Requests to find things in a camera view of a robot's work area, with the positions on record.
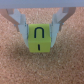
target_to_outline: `speckled surface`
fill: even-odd
[[[51,23],[58,9],[19,11],[28,24],[36,24]],[[21,34],[0,15],[0,84],[84,84],[84,8],[65,22],[50,53],[30,53]]]

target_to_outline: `block face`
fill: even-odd
[[[49,24],[30,24],[28,45],[30,52],[49,52],[51,47]]]

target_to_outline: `green block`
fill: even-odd
[[[30,24],[28,45],[30,52],[50,52],[51,37],[49,24]]]

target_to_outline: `brown carpet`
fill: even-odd
[[[27,23],[51,23],[59,8],[19,9]],[[50,53],[30,53],[12,23],[0,15],[0,84],[84,84],[84,8],[58,33]]]

